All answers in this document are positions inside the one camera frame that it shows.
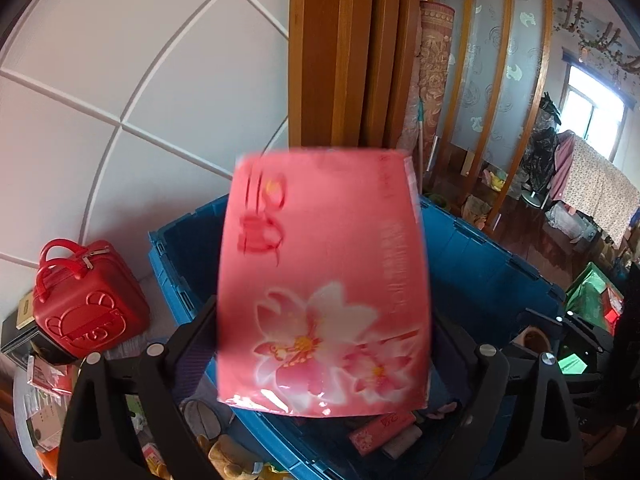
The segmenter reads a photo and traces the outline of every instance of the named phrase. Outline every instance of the pink flower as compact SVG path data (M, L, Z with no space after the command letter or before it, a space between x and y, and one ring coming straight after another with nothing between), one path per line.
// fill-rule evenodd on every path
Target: pink flower
M374 402L376 396L398 400L400 391L410 384L404 373L412 360L407 340L415 335L417 332L358 345L354 352L346 355L347 364L342 369L356 379L354 391L364 393L370 402Z
M332 375L353 352L359 336L373 323L376 311L368 306L347 305L342 285L332 282L303 301L285 289L271 289L256 306L260 330L266 341L254 352L265 356L257 367L258 384L272 376L289 399L302 407L309 394L333 400L343 397Z

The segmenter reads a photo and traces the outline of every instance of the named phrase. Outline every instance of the pink cloth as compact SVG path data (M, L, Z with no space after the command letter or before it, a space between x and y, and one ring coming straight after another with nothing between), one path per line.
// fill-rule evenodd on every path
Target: pink cloth
M562 200L562 193L574 161L575 134L567 130L558 135L558 147L556 148L556 174L551 179L551 200Z

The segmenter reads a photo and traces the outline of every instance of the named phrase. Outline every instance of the small pink package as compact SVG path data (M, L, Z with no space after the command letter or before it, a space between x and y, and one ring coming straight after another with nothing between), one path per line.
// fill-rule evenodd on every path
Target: small pink package
M220 401L297 416L425 406L431 311L412 171L385 150L238 164L220 255Z

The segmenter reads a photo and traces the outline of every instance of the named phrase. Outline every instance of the suitcase zipper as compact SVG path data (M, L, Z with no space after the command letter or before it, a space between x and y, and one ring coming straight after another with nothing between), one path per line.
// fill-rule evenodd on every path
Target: suitcase zipper
M83 256L82 261L84 261L86 268L91 270L94 268L94 264L92 264L91 261L89 261L89 256L96 256L98 254L109 254L109 252L110 251L108 249L100 249L99 251L92 251L91 253L88 253L85 256Z

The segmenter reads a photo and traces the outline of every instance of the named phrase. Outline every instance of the green paper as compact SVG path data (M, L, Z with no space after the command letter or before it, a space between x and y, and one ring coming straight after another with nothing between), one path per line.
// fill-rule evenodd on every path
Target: green paper
M558 361L558 365L565 375L579 375L587 367L586 363L576 354L571 354Z

